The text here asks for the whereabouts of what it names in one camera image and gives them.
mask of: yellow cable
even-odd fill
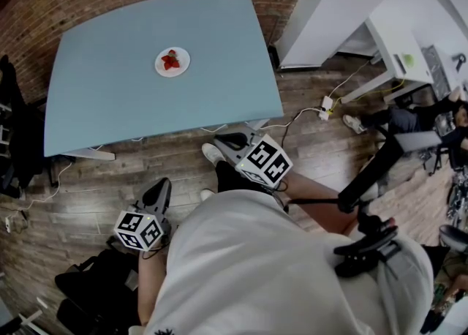
[[[367,92],[366,94],[363,94],[361,97],[357,98],[357,99],[354,99],[354,101],[359,101],[361,98],[363,98],[364,96],[367,96],[368,94],[375,94],[375,93],[383,93],[383,92],[389,92],[389,91],[392,91],[394,89],[397,89],[397,88],[400,88],[401,86],[403,86],[404,84],[404,79],[401,81],[401,83],[395,87],[393,87],[392,89],[384,89],[383,91],[373,91],[373,92]],[[338,99],[336,99],[335,101],[335,105],[333,105],[333,107],[327,112],[329,115],[331,115],[333,113],[333,111],[335,110],[335,107],[336,105],[338,104],[338,101],[340,99],[342,99],[344,97],[339,97]]]

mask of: blue tabletop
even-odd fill
[[[154,69],[168,47],[188,70]],[[251,0],[148,0],[61,39],[48,94],[45,156],[196,127],[283,116]]]

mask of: white shirt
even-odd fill
[[[174,235],[145,334],[417,334],[431,265],[414,241],[397,240],[398,280],[383,264],[341,279],[333,249],[350,238],[307,233],[263,193],[214,195]]]

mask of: plate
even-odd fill
[[[171,67],[169,69],[164,68],[164,62],[161,59],[163,56],[166,56],[169,53],[169,50],[174,50],[175,54],[177,55],[178,63],[181,65],[179,68]],[[177,47],[171,47],[164,49],[161,53],[158,54],[156,57],[156,61],[154,61],[154,68],[156,69],[157,73],[165,78],[174,78],[175,76],[179,76],[183,74],[190,65],[190,55],[187,50]]]

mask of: white sneaker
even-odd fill
[[[224,159],[224,156],[222,155],[221,151],[213,144],[203,144],[202,152],[205,155],[206,159],[210,161],[214,166],[216,166],[219,161],[226,160]]]
[[[347,127],[352,128],[358,135],[367,129],[363,127],[359,118],[353,116],[343,115],[343,123]]]
[[[205,201],[206,199],[210,198],[211,196],[214,195],[214,192],[209,190],[209,189],[202,189],[200,192],[200,199]]]

